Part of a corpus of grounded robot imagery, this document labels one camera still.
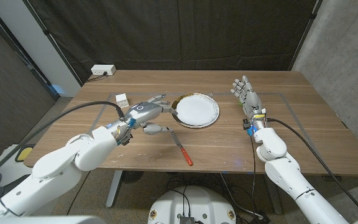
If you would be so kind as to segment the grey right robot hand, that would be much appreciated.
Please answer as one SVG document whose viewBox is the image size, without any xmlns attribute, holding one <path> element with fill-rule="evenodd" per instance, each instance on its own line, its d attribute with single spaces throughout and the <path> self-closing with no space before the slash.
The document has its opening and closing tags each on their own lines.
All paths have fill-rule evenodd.
<svg viewBox="0 0 358 224">
<path fill-rule="evenodd" d="M 258 94 L 252 88 L 248 78 L 243 75 L 242 80 L 235 79 L 232 84 L 231 93 L 238 99 L 242 105 L 244 114 L 252 126 L 253 132 L 266 127 L 263 106 Z"/>
</svg>

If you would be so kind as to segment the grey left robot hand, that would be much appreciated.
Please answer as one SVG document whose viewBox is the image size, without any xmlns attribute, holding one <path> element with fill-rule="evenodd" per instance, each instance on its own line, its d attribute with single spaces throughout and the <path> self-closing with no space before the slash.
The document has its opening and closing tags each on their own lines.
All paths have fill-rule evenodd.
<svg viewBox="0 0 358 224">
<path fill-rule="evenodd" d="M 157 95 L 147 101 L 140 102 L 131 106 L 125 114 L 108 126 L 117 144 L 126 145 L 132 138 L 133 129 L 142 128 L 148 135 L 154 135 L 164 132 L 172 132 L 168 127 L 151 123 L 150 120 L 157 118 L 161 113 L 171 113 L 177 115 L 178 112 L 170 106 L 167 101 L 162 101 L 165 95 Z"/>
</svg>

